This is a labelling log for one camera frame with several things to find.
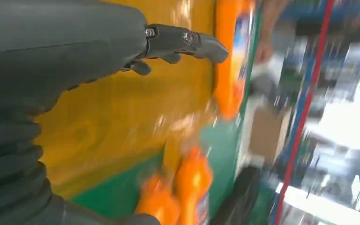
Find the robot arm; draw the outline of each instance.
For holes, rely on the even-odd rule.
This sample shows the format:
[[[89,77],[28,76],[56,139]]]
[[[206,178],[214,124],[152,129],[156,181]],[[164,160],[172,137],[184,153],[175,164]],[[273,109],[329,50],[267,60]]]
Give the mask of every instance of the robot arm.
[[[156,225],[147,215],[111,221],[52,194],[33,118],[65,90],[119,71],[146,75],[144,58],[180,54],[224,61],[213,37],[147,25],[137,9],[102,2],[0,0],[0,225]]]

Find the detergent bottle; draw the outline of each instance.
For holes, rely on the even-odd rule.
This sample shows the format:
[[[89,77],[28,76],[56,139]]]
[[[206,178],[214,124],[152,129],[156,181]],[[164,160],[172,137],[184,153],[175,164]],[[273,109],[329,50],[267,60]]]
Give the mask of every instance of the detergent bottle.
[[[209,223],[209,189],[212,181],[208,158],[200,148],[193,147],[183,157],[175,177],[181,207],[179,225]]]
[[[254,0],[217,0],[216,37],[228,58],[216,66],[215,99],[225,120],[237,116],[244,95],[252,43]]]
[[[172,194],[172,187],[163,175],[156,173],[142,184],[135,213],[155,217],[161,225],[177,225],[180,205]]]

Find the orange packaging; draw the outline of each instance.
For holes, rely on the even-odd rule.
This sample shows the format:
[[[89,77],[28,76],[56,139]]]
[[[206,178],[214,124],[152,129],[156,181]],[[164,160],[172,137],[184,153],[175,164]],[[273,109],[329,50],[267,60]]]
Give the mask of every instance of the orange packaging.
[[[209,223],[209,189],[213,172],[208,158],[193,147],[180,164],[175,178],[180,201],[179,225],[207,225]]]
[[[135,213],[149,214],[161,225],[178,224],[179,202],[172,195],[169,183],[160,174],[154,174],[143,183]]]
[[[242,103],[254,12],[254,0],[217,0],[216,37],[229,55],[216,65],[215,98],[226,120],[237,116]]]

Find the fluorescent light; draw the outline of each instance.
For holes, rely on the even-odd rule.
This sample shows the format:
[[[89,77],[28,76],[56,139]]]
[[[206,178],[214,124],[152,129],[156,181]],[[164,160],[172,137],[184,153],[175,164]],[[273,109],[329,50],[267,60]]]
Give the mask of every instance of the fluorescent light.
[[[283,183],[279,183],[276,192],[279,193]],[[285,194],[285,202],[306,213],[324,221],[337,225],[360,225],[360,212],[340,205],[324,197],[289,186]]]

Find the robotic finger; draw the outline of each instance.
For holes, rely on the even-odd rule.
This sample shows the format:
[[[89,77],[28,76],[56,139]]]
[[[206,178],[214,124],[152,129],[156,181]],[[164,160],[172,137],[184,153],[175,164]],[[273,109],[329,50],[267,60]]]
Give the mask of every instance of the robotic finger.
[[[180,61],[181,54],[186,54],[220,63],[228,56],[227,49],[213,36],[192,32],[186,28],[151,24],[145,33],[147,46],[146,51],[138,56],[140,59],[161,58],[170,64],[175,64]],[[140,75],[146,75],[151,71],[139,60],[127,64],[122,71],[129,69]]]

